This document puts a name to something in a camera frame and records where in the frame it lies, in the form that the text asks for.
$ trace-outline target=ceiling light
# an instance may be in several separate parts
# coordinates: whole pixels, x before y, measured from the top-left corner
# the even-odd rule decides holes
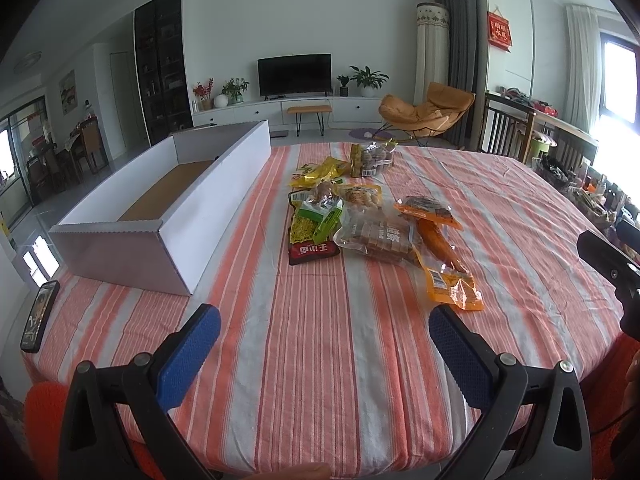
[[[39,62],[41,57],[42,57],[41,51],[31,52],[27,54],[14,65],[14,74],[19,74],[31,68],[37,62]]]

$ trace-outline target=curtain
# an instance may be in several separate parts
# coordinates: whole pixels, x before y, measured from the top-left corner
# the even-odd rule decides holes
[[[565,120],[590,133],[600,114],[602,45],[598,14],[591,7],[568,5],[569,85]]]
[[[449,9],[449,85],[476,91],[476,56],[478,50],[478,8],[476,0],[436,0]],[[473,122],[472,107],[444,138],[456,146],[468,142]]]
[[[431,82],[449,83],[449,11],[441,4],[423,3],[417,13],[415,105],[424,102]]]

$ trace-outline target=potted plant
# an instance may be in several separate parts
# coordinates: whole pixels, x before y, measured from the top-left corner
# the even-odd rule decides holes
[[[196,97],[200,98],[200,109],[211,110],[211,89],[213,88],[213,78],[207,79],[206,84],[202,84],[198,81],[198,84],[193,87],[193,93]]]
[[[351,81],[351,78],[348,75],[339,75],[336,79],[340,81],[340,97],[348,97],[349,89],[347,85],[349,81]]]
[[[229,97],[229,104],[235,105],[244,101],[242,92],[249,86],[244,77],[231,78],[222,87],[222,93]]]
[[[352,66],[355,70],[355,75],[351,77],[352,81],[355,81],[358,86],[362,86],[363,97],[373,97],[374,90],[382,88],[382,85],[389,79],[387,74],[380,73],[379,70],[374,72],[366,66],[364,70],[360,70],[357,66]]]

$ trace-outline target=striped tablecloth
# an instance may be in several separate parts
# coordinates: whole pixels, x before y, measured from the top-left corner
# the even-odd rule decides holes
[[[220,339],[171,415],[210,468],[273,471],[331,465],[337,478],[415,468],[452,453],[477,414],[429,338],[433,306],[419,269],[345,250],[290,267],[287,182],[305,162],[348,159],[348,144],[273,149],[191,298],[62,271],[34,375],[69,383],[97,366],[153,351],[203,301],[220,308]],[[527,365],[567,358],[584,377],[604,357],[622,314],[613,289],[578,258],[591,225],[519,162],[399,148],[377,178],[385,199],[430,194],[450,203],[449,230],[477,278],[483,312],[462,313],[495,351]],[[140,439],[130,413],[126,428]]]

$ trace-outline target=television screen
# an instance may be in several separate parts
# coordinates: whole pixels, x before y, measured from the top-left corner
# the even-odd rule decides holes
[[[269,57],[258,60],[260,95],[329,92],[331,54]]]

